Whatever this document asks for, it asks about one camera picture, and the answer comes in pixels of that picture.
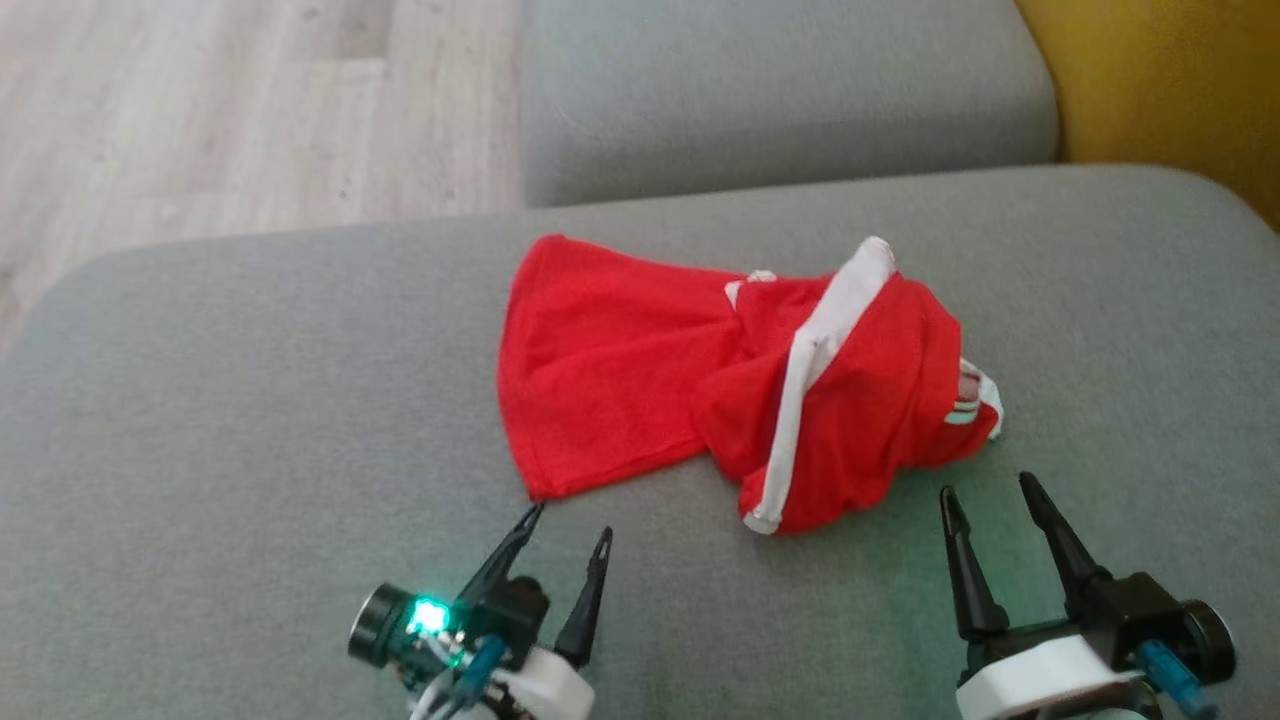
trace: green led light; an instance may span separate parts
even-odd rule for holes
[[[404,632],[411,635],[434,635],[449,625],[449,609],[429,597],[419,598]]]

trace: blue connector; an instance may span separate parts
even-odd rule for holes
[[[489,687],[489,678],[502,662],[502,656],[507,652],[507,646],[494,635],[484,638],[480,650],[476,651],[471,665],[462,671],[462,676],[453,684],[453,705],[458,710],[470,710],[484,697],[485,688]]]
[[[1199,680],[1183,661],[1160,641],[1147,641],[1138,646],[1138,669],[1147,674],[1151,684],[1169,693],[1170,700],[1190,720],[1215,720],[1217,706],[1201,692]]]

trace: white cable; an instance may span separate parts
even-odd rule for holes
[[[440,641],[435,638],[435,635],[419,635],[419,637],[421,637],[422,641],[426,642],[426,647],[431,648],[431,652],[435,653],[435,657],[439,659],[440,662],[443,662],[447,669],[454,666],[454,661],[453,657],[449,656],[449,651],[444,650],[444,646],[440,643]]]
[[[452,716],[453,707],[449,703],[444,703],[444,707],[436,710],[429,720],[447,720]]]
[[[436,675],[435,679],[431,680],[431,684],[426,685],[426,689],[422,691],[422,697],[417,698],[417,705],[413,706],[413,712],[410,714],[408,720],[422,720],[426,717],[426,711],[431,707],[431,703],[440,697],[444,687],[451,684],[451,680],[452,678],[449,676],[449,673],[440,673]]]

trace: gray fabric upholstery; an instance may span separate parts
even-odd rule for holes
[[[1053,158],[1012,0],[534,0],[535,206]]]
[[[1100,560],[1233,624],[1226,717],[1271,715],[1280,243],[1152,168],[787,187],[110,256],[0,364],[0,717],[403,719],[344,656],[381,580],[452,597],[525,507],[494,398],[507,282],[539,234],[820,273],[868,233],[965,325],[1002,439],[801,537],[705,459],[552,505],[517,569],[564,619],[616,530],[598,717],[952,717],[937,492],[1014,623],[1061,612],[1015,482]]]

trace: wooden floor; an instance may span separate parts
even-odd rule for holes
[[[0,351],[68,270],[518,206],[520,0],[0,0]]]

